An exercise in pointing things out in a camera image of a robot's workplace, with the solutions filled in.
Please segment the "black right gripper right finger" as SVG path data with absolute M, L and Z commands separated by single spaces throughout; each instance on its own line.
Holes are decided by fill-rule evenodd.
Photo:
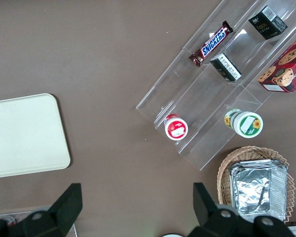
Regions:
M 226 207 L 217 207 L 203 183 L 193 184 L 193 209 L 199 226 L 190 237 L 251 237 L 252 224 Z

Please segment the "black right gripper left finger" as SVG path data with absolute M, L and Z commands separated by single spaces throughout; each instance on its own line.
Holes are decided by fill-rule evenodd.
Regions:
M 65 237 L 82 210 L 80 183 L 72 183 L 47 211 L 30 214 L 23 222 L 26 237 Z

